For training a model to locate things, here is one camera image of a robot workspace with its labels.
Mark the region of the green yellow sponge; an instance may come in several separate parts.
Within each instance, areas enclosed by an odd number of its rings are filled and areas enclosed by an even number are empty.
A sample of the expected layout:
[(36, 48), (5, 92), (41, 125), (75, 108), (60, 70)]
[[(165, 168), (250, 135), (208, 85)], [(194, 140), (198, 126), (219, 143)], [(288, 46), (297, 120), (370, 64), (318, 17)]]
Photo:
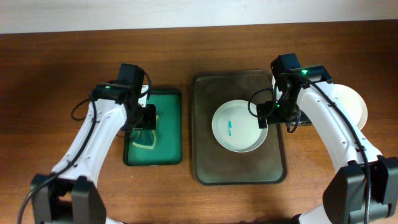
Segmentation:
[(141, 129), (133, 131), (130, 135), (131, 145), (141, 149), (154, 149), (157, 144), (155, 129)]

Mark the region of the white plate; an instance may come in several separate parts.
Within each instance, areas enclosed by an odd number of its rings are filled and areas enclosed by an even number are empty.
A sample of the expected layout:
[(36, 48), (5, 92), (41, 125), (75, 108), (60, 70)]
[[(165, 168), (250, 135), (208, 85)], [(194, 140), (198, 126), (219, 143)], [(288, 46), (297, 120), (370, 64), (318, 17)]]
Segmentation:
[(356, 94), (355, 115), (357, 127), (363, 129), (368, 120), (368, 107), (359, 93)]
[(343, 106), (345, 107), (345, 110), (348, 112), (349, 117), (356, 125), (355, 106), (356, 94), (358, 92), (348, 86), (340, 84), (334, 84), (334, 88), (336, 96), (340, 99)]

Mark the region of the grey plate with stain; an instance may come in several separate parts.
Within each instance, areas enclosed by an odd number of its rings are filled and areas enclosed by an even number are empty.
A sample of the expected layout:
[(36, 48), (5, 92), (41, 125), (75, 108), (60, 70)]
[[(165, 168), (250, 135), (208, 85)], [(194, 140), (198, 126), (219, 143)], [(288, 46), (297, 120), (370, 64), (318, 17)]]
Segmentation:
[(246, 100), (231, 100), (214, 113), (211, 129), (215, 139), (225, 149), (244, 153), (257, 149), (265, 140), (268, 128), (259, 128), (256, 105)]

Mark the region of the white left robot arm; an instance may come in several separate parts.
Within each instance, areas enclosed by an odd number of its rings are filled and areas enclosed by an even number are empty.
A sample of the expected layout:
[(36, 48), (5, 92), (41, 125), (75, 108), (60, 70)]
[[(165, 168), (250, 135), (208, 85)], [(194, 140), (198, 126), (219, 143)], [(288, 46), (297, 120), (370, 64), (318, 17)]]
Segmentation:
[(98, 192), (98, 177), (118, 132), (156, 128), (156, 108), (146, 102), (149, 79), (142, 68), (123, 63), (117, 79), (90, 91), (82, 127), (50, 174), (32, 179), (19, 223), (29, 202), (35, 223), (114, 223)]

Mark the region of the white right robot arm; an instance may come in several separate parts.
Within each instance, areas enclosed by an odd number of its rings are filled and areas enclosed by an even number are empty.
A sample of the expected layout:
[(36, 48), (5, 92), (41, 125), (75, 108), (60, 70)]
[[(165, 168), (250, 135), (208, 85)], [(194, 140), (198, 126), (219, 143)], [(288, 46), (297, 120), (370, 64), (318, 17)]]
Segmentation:
[(384, 157), (364, 136), (338, 98), (322, 65), (302, 67), (294, 53), (271, 62), (272, 99), (256, 106), (259, 128), (286, 124), (288, 132), (311, 124), (335, 169), (322, 204), (289, 223), (369, 223), (397, 209), (397, 158)]

